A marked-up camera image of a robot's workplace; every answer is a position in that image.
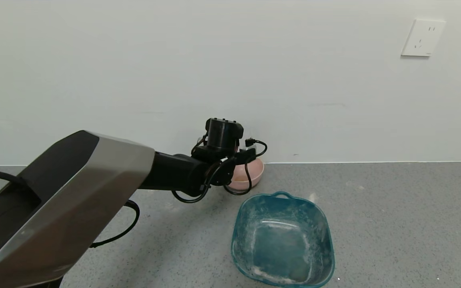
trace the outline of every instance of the gray floor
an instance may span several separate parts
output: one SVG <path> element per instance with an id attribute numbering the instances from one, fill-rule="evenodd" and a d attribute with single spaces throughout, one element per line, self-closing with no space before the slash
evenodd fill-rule
<path id="1" fill-rule="evenodd" d="M 325 287 L 461 287 L 461 163 L 269 164 L 251 195 L 278 190 L 328 217 L 337 264 Z M 271 287 L 241 275 L 230 255 L 247 197 L 213 188 L 182 204 L 169 192 L 137 191 L 134 230 L 88 250 L 62 287 Z M 122 209 L 101 239 L 132 219 Z"/>

